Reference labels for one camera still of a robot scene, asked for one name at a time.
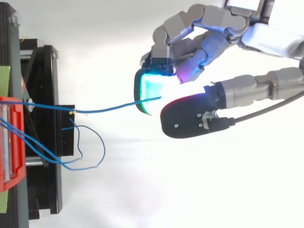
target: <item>black frame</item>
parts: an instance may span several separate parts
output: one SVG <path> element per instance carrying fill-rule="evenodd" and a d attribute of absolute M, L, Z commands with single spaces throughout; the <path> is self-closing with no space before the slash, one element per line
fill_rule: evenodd
<path fill-rule="evenodd" d="M 58 105 L 58 77 L 56 52 L 52 46 L 37 46 L 36 39 L 21 42 L 20 50 L 32 50 L 30 59 L 21 60 L 21 71 L 27 92 L 23 93 L 26 102 L 31 98 L 35 103 Z M 24 107 L 25 133 L 39 140 L 57 157 L 74 154 L 74 131 L 62 131 L 71 126 L 67 112 L 34 108 L 29 112 Z M 36 156 L 26 146 L 26 156 Z M 40 209 L 50 209 L 51 214 L 62 210 L 61 165 L 47 163 L 43 166 L 27 167 L 29 219 L 39 219 Z"/>

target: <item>metal bolt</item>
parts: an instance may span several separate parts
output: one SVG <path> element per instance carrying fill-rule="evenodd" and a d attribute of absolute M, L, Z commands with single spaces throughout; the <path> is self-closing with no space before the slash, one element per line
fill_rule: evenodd
<path fill-rule="evenodd" d="M 20 14 L 17 12 L 12 13 L 12 15 L 9 17 L 9 22 L 12 26 L 20 26 L 20 21 Z"/>
<path fill-rule="evenodd" d="M 27 103 L 30 103 L 30 104 L 33 104 L 34 102 L 33 102 L 33 100 L 30 98 L 30 99 L 28 99 L 27 100 Z M 33 109 L 34 109 L 34 106 L 28 106 L 28 111 L 31 113 L 32 111 L 33 111 Z"/>
<path fill-rule="evenodd" d="M 59 52 L 58 51 L 53 51 L 53 58 L 54 59 L 59 59 Z"/>

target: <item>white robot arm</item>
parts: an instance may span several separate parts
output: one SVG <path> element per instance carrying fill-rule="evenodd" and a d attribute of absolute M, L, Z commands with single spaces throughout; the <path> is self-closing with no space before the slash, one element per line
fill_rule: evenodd
<path fill-rule="evenodd" d="M 301 4 L 297 0 L 226 0 L 222 7 L 193 5 L 188 12 L 180 12 L 155 30 L 155 44 L 151 52 L 142 57 L 142 69 L 135 77 L 135 87 L 140 85 L 139 78 L 144 74 L 176 76 L 181 83 L 194 81 L 205 66 L 233 45 L 276 57 L 302 60 L 304 27 L 301 26 Z M 193 40 L 185 38 L 194 27 L 208 31 Z M 304 91 L 303 70 L 291 67 L 271 71 L 264 76 L 239 76 L 206 86 L 205 91 L 203 96 L 209 96 L 208 101 L 203 97 L 195 98 L 204 100 L 201 108 L 192 108 L 196 104 L 192 100 L 187 104 L 179 100 L 163 109 L 161 120 L 167 135 L 180 138 L 210 133 L 210 121 L 218 118 L 218 109 L 246 106 L 255 100 L 293 97 Z M 136 100 L 140 99 L 137 94 L 135 89 Z M 195 111 L 181 114 L 177 108 Z M 190 119 L 194 116 L 200 118 L 192 123 Z M 181 130 L 181 123 L 174 122 L 183 122 L 182 125 L 187 127 Z"/>

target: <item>white background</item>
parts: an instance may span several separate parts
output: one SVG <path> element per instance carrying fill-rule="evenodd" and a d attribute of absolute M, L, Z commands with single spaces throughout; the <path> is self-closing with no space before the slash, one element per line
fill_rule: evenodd
<path fill-rule="evenodd" d="M 53 45 L 61 104 L 101 109 L 133 100 L 133 79 L 152 33 L 194 0 L 10 0 L 22 15 L 20 37 Z M 217 3 L 216 1 L 200 3 Z M 226 51 L 201 80 L 297 66 L 246 52 Z M 159 118 L 128 107 L 76 115 L 104 138 L 98 169 L 62 170 L 64 208 L 31 221 L 31 228 L 302 228 L 304 227 L 303 99 L 229 130 L 187 140 L 166 137 Z M 256 102 L 220 115 L 241 116 L 274 104 Z M 82 129 L 85 159 L 103 150 Z"/>

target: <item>red plastic clip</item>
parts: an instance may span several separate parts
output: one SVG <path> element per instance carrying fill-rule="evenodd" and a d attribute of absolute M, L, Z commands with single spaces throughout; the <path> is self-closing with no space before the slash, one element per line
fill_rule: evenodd
<path fill-rule="evenodd" d="M 1 101 L 20 102 L 11 97 Z M 23 106 L 21 104 L 0 104 L 0 117 L 23 132 Z M 18 184 L 25 177 L 24 142 L 15 134 L 0 126 L 0 192 Z"/>

